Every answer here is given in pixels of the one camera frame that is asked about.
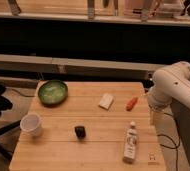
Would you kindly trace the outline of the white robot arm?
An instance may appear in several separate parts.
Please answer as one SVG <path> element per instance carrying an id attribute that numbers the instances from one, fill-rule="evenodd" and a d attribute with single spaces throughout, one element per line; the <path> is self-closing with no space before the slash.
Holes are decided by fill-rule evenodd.
<path id="1" fill-rule="evenodd" d="M 190 63 L 180 61 L 157 69 L 147 93 L 151 124 L 161 119 L 162 110 L 175 99 L 190 109 Z"/>

